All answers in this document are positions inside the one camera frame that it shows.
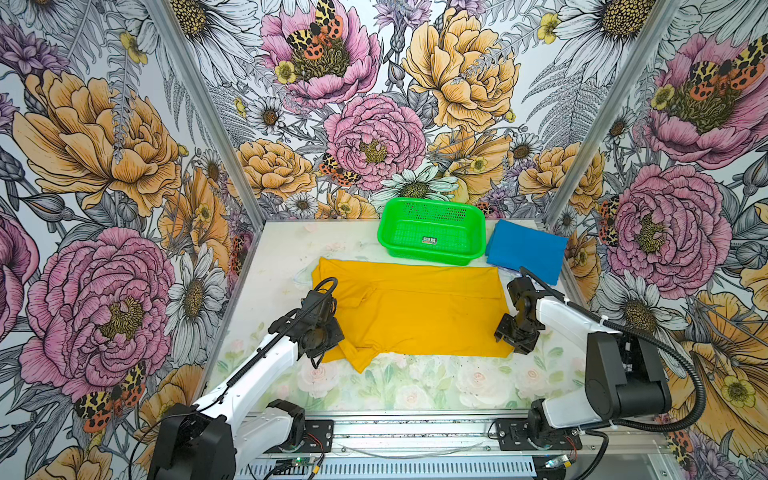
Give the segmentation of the yellow t shirt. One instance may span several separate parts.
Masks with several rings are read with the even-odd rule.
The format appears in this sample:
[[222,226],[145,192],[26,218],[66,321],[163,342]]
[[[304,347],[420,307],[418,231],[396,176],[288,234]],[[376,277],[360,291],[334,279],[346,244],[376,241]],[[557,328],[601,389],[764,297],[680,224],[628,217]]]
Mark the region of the yellow t shirt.
[[363,372],[380,354],[505,358],[495,338],[509,312],[495,268],[320,259],[315,283],[334,277],[343,340],[326,354]]

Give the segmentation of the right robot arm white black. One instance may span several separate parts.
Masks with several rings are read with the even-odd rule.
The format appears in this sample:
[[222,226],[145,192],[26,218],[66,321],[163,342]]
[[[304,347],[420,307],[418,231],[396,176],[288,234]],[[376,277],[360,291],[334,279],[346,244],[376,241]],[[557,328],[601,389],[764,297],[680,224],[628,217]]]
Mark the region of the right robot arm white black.
[[507,284],[515,312],[502,317],[498,342],[516,353],[532,353],[549,329],[571,341],[584,354],[585,373],[579,389],[558,398],[535,401],[525,432],[537,447],[578,427],[598,427],[634,417],[657,415],[671,407],[671,395],[658,348],[652,342],[592,319],[558,292],[539,290],[529,277]]

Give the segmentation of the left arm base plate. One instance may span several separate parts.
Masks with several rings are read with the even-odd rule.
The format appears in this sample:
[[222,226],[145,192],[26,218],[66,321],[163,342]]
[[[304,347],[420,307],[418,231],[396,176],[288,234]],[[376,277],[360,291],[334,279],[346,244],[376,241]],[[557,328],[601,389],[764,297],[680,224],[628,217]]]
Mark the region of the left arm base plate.
[[301,433],[291,432],[280,445],[267,450],[269,454],[330,453],[333,447],[335,422],[330,419],[310,419]]

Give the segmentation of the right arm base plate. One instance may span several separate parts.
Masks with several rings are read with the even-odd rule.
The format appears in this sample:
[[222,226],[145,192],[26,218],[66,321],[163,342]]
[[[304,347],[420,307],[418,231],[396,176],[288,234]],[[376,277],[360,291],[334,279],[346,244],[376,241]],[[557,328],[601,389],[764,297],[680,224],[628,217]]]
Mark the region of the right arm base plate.
[[501,451],[576,451],[582,449],[578,431],[574,429],[544,429],[535,431],[522,418],[495,419],[486,432]]

